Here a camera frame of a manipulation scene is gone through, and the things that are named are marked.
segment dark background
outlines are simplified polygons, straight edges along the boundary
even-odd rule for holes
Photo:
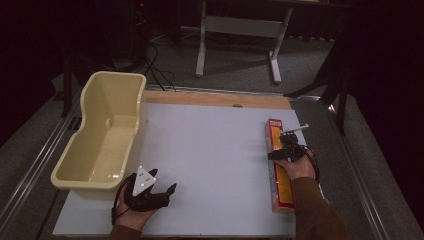
[[[63,8],[63,3],[66,1],[8,0],[1,3],[0,146],[55,94],[51,79],[63,72],[66,50],[85,51],[104,63],[110,63],[114,56],[142,54],[142,50],[137,53],[128,50],[131,41],[126,42],[127,37],[111,37],[116,29],[111,27],[112,23],[105,24],[104,18],[99,20],[101,14],[95,1],[75,1],[72,9]],[[150,5],[151,10],[146,13],[148,22],[176,42],[180,25],[199,26],[199,1],[161,0],[155,4]],[[122,11],[113,11],[109,16],[115,15],[119,19],[117,22],[125,25],[120,29],[125,34],[117,35],[132,36],[132,15],[124,14],[125,6],[121,7],[117,9]],[[241,6],[236,8],[241,11],[229,13],[274,19],[280,17],[283,8],[275,8],[273,12],[260,9],[251,12],[248,6]],[[71,11],[74,17],[63,18],[65,15],[60,13],[64,9]],[[210,11],[220,14],[226,9],[221,2]],[[287,36],[302,36],[305,41],[337,39],[318,77],[336,73],[342,78],[342,73],[350,73],[349,93],[356,98],[422,228],[424,148],[421,146],[420,115],[424,101],[419,87],[424,79],[423,12],[419,1],[382,1],[371,5],[369,10],[353,12],[346,27],[342,28],[346,12],[304,7],[293,14],[287,30]],[[75,32],[73,28],[79,27],[81,29]]]

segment yellow plastic tub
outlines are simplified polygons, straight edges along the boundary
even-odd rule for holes
[[[115,191],[137,171],[147,106],[141,74],[97,72],[81,93],[82,122],[51,174],[59,189]]]

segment hand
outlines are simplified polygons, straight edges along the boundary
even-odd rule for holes
[[[137,212],[129,209],[128,205],[126,205],[124,202],[124,193],[127,186],[128,183],[124,185],[121,194],[119,195],[119,204],[116,207],[117,216],[122,213],[123,214],[116,218],[115,224],[129,227],[141,232],[144,228],[144,225],[146,225],[147,221],[158,209],[150,210],[147,212]]]
[[[307,153],[309,156],[313,157],[311,150],[308,150]],[[275,162],[286,169],[286,172],[292,181],[300,177],[310,177],[315,179],[315,170],[307,155],[303,155],[295,162],[289,162],[286,159],[275,160]]]

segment white tabletop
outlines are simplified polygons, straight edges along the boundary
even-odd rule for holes
[[[286,130],[299,127],[293,110],[148,104],[146,138],[134,160],[159,170],[153,193],[177,188],[143,235],[294,236],[294,214],[271,210],[268,118],[281,119]],[[53,234],[108,235],[112,205],[113,194],[89,200],[70,191]]]

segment sleeve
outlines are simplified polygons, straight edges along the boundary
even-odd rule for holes
[[[141,232],[121,225],[113,225],[109,240],[138,240]]]
[[[345,223],[324,200],[314,179],[294,179],[292,191],[296,240],[350,239]]]

